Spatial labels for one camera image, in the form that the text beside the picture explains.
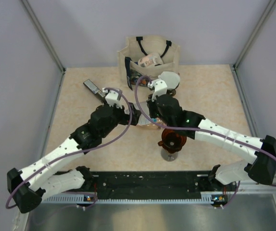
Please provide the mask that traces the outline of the dark green glass dripper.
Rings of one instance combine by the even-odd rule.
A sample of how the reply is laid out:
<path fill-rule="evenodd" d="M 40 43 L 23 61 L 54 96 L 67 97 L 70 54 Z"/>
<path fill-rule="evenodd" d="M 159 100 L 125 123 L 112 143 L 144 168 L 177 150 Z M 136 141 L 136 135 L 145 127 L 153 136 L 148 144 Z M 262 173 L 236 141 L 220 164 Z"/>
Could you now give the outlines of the dark green glass dripper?
<path fill-rule="evenodd" d="M 175 96 L 176 95 L 176 90 L 167 90 L 167 94 L 169 94 L 170 96 Z"/>

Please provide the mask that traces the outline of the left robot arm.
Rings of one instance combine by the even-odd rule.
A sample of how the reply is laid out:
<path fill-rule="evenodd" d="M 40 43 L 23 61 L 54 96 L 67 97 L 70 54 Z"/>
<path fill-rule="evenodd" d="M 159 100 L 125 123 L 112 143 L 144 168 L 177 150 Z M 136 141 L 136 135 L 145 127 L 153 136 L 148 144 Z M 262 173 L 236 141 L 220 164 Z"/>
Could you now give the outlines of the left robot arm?
<path fill-rule="evenodd" d="M 102 140 L 118 125 L 128 129 L 138 124 L 141 112 L 132 103 L 129 112 L 123 106 L 104 104 L 98 106 L 87 123 L 79 126 L 65 141 L 46 156 L 22 169 L 7 172 L 7 188 L 10 200 L 23 214 L 38 207 L 53 195 L 93 186 L 89 168 L 82 166 L 61 172 L 61 168 L 102 147 Z"/>

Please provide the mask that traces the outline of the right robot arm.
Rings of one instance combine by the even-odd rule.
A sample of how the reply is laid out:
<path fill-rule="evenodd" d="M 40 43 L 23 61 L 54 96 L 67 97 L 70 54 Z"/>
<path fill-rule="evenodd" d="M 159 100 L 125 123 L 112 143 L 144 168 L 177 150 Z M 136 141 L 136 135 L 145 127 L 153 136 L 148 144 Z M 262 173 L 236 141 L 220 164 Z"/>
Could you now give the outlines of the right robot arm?
<path fill-rule="evenodd" d="M 276 139 L 251 137 L 222 127 L 203 115 L 186 111 L 169 94 L 148 96 L 151 118 L 161 119 L 180 136 L 205 141 L 238 155 L 241 160 L 230 165 L 216 165 L 209 176 L 209 186 L 220 190 L 235 181 L 251 179 L 272 185 L 276 173 Z"/>

